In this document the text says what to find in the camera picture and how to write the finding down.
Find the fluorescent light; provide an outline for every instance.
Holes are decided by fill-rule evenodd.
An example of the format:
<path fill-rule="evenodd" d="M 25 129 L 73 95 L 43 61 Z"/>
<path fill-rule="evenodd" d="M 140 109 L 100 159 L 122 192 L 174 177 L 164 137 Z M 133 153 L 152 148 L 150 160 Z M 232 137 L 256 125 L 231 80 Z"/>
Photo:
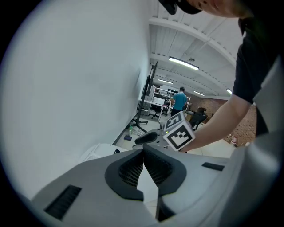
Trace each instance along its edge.
<path fill-rule="evenodd" d="M 165 82 L 165 83 L 170 83 L 170 84 L 173 84 L 172 82 L 169 82 L 169 81 L 166 81 L 166 80 L 160 80 L 159 81 L 162 81 L 162 82 Z"/>
<path fill-rule="evenodd" d="M 230 94 L 232 94 L 232 91 L 230 89 L 226 89 L 226 91 L 228 91 Z"/>
<path fill-rule="evenodd" d="M 199 92 L 197 92 L 197 91 L 194 91 L 195 93 L 197 93 L 197 94 L 199 94 L 199 95 L 202 95 L 202 96 L 204 96 L 204 94 L 201 94 L 201 93 L 199 93 Z"/>
<path fill-rule="evenodd" d="M 188 63 L 188 62 L 182 61 L 182 60 L 180 60 L 180 59 L 176 59 L 176 58 L 170 57 L 169 60 L 170 60 L 171 62 L 175 62 L 175 63 L 181 64 L 181 65 L 183 65 L 183 66 L 192 68 L 192 69 L 194 69 L 194 70 L 199 70 L 199 68 L 198 68 L 197 66 L 195 66 L 195 65 L 193 65 L 193 64 L 190 64 L 190 63 Z"/>

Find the white ceiling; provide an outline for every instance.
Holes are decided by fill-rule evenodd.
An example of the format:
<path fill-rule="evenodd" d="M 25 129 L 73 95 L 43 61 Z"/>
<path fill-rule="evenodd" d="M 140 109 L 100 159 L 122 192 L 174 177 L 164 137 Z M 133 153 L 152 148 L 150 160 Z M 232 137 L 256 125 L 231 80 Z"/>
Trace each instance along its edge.
<path fill-rule="evenodd" d="M 237 19 L 222 18 L 205 12 L 185 14 L 178 9 L 170 15 L 158 0 L 151 1 L 151 63 L 158 61 L 157 79 L 183 85 L 190 93 L 198 91 L 206 97 L 228 98 L 226 88 L 233 89 L 236 56 L 242 42 Z M 175 57 L 192 62 L 195 71 L 169 61 Z"/>

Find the black cap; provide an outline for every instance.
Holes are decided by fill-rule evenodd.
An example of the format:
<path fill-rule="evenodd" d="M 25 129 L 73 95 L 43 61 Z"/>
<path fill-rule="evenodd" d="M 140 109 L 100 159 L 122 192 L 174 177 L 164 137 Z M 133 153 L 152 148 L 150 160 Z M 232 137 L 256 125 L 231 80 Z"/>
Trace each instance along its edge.
<path fill-rule="evenodd" d="M 197 14 L 201 12 L 201 10 L 190 5 L 187 0 L 159 0 L 159 2 L 171 15 L 176 14 L 178 7 L 188 14 Z"/>

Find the man in black shirt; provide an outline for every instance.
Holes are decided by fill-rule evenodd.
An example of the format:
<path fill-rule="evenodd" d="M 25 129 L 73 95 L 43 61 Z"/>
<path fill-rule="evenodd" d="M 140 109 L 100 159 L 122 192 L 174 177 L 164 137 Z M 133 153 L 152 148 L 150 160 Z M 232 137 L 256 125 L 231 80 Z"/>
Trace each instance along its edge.
<path fill-rule="evenodd" d="M 236 80 L 231 98 L 214 114 L 210 121 L 195 133 L 196 139 L 181 151 L 205 146 L 227 136 L 247 114 L 253 97 L 269 72 L 276 52 L 273 51 L 268 27 L 241 0 L 177 0 L 185 12 L 196 14 L 202 10 L 223 17 L 238 17 L 240 32 L 246 35 L 239 47 Z M 257 111 L 256 135 L 267 132 L 265 122 Z"/>

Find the teal t-shirt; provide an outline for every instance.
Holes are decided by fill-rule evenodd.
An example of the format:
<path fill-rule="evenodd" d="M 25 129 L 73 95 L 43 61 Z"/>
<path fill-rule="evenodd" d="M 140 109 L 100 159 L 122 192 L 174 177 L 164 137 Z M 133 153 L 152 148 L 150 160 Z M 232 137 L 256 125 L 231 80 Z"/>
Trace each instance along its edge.
<path fill-rule="evenodd" d="M 183 106 L 185 105 L 186 102 L 186 95 L 184 93 L 178 93 L 175 94 L 173 99 L 176 101 L 174 104 L 174 109 L 175 110 L 182 110 Z"/>

